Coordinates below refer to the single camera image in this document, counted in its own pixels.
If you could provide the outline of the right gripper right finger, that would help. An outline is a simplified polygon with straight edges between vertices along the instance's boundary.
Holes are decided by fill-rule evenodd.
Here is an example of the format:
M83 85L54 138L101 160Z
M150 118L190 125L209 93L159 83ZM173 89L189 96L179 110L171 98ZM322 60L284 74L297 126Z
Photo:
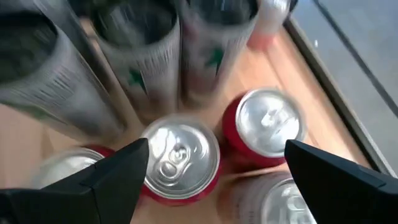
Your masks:
M284 157L317 224L398 224L398 179L293 139Z

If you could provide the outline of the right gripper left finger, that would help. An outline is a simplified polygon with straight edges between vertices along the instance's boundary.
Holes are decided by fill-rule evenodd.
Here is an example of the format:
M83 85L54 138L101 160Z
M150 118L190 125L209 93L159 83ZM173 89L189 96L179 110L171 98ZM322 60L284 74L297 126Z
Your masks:
M42 189L0 189L0 224L129 224L148 161L139 138Z

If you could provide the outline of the red cola can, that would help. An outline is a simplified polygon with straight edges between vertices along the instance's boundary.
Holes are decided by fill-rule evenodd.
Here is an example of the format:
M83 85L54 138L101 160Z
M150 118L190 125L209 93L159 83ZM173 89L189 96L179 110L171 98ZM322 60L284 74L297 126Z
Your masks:
M275 167L285 162L289 139L303 141L307 132L297 101L276 89L258 88L238 95L221 119L223 152L240 166Z
M97 144L70 147L44 160L34 172L29 187L42 189L114 153L115 150Z
M186 114L172 114L146 127L149 160L142 193L169 206L197 202L215 188L220 147L211 129Z

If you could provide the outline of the short silver white can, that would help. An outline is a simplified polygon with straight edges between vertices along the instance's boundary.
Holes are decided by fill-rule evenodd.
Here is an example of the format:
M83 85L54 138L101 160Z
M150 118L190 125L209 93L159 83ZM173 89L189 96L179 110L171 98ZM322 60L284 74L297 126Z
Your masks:
M288 172L237 179L216 203L222 224L317 224Z

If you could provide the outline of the short white pink can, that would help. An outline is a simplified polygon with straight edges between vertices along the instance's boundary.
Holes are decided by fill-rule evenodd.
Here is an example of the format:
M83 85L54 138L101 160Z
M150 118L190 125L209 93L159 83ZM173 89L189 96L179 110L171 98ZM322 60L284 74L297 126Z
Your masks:
M273 41L284 21L293 11L297 0L257 0L259 13L247 46L264 51Z

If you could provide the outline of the wooden shelf with black frame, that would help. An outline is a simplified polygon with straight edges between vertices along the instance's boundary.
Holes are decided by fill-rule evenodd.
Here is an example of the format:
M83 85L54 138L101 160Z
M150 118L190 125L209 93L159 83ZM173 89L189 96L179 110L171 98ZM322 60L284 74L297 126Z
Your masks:
M262 86L277 86L274 78L267 78L269 61L263 54L244 49L236 62L233 74L222 92L209 106L199 109L181 106L180 111L196 116L212 129L220 142L224 142L221 117L229 102L240 93ZM110 94L118 112L127 121L127 130L119 138L106 142L111 149L120 149L137 139L144 130L113 72L108 73ZM0 105L0 188L24 187L41 162L78 141L6 106ZM287 171L287 164L265 169L249 169L235 159L225 158L221 177L211 194L199 202L186 206L169 207L148 197L141 197L131 224L230 224L227 206L230 182L255 177L269 172Z

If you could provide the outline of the black aluminium table frame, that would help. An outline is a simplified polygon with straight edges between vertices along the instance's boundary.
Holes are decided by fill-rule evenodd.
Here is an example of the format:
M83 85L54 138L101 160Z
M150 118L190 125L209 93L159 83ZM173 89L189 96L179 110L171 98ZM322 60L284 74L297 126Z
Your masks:
M325 92L328 101L333 105L334 110L343 122L343 126L348 130L345 134L354 140L354 145L359 147L361 154L365 156L366 161L370 164L371 168L376 171L382 172L393 177L396 173L391 169L389 164L381 159L377 153L377 149L372 145L368 137L365 135L360 125L357 123L354 115L346 106L346 102L342 99L338 90L335 89L332 82L328 78L326 70L321 65L316 52L310 46L310 42L302 34L298 25L291 18L288 18L284 23L292 42L298 48L300 55L303 57L306 66L311 70L313 76L316 78L321 89Z

